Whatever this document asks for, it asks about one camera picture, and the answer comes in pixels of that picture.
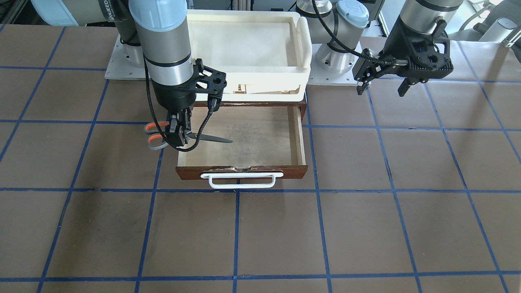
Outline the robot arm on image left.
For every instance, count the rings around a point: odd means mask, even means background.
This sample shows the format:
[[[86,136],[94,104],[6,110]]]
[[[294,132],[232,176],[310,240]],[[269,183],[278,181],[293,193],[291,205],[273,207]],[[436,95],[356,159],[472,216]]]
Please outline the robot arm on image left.
[[[218,111],[226,74],[192,59],[184,0],[34,0],[39,16],[52,26],[116,24],[123,44],[141,46],[147,99],[153,122],[144,127],[150,149],[167,145],[194,150],[201,140],[230,143],[203,134]]]

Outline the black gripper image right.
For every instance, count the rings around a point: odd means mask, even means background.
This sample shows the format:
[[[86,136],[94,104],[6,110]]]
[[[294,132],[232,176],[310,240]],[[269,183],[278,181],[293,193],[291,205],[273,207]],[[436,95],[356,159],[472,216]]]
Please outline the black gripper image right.
[[[447,22],[439,19],[435,30],[426,35],[407,27],[398,19],[387,38],[381,57],[368,48],[361,52],[353,66],[353,77],[357,82],[357,94],[362,95],[370,81],[386,74],[406,77],[398,88],[398,95],[404,97],[412,86],[411,78],[418,80],[442,79],[454,70],[450,58],[450,40],[445,33]],[[397,59],[407,60],[405,66],[398,66]]]

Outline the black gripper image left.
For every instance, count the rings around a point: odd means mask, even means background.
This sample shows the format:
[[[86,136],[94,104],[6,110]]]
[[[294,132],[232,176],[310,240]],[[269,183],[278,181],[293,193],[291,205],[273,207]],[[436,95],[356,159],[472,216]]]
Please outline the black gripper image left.
[[[168,114],[169,125],[165,127],[168,143],[173,148],[188,145],[189,139],[195,139],[191,129],[191,107],[197,94],[207,94],[207,107],[218,111],[223,92],[227,86],[226,73],[203,65],[201,58],[193,61],[193,74],[187,81],[177,85],[167,85],[166,81],[151,80],[158,103],[172,114]],[[182,125],[177,120],[177,113],[182,111]]]

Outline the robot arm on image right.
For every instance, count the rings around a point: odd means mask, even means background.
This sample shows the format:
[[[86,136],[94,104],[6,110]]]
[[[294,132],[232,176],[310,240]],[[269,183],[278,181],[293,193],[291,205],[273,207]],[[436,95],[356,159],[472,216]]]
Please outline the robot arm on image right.
[[[370,26],[370,11],[359,0],[297,0],[295,11],[308,22],[311,42],[320,47],[317,65],[326,72],[352,72],[358,95],[369,83],[384,75],[404,78],[398,88],[409,88],[453,72],[450,39],[445,31],[461,0],[407,0],[379,53],[356,47]]]

